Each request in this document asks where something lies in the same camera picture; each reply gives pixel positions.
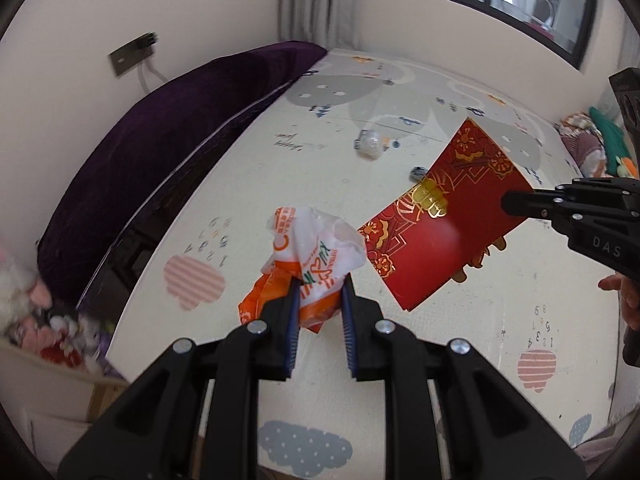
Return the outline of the person's right hand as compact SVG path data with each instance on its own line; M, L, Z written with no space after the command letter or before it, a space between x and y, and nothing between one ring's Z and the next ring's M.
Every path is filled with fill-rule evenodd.
M629 328L640 330L639 285L622 274L615 273L602 278L598 287L605 292L618 292L620 315Z

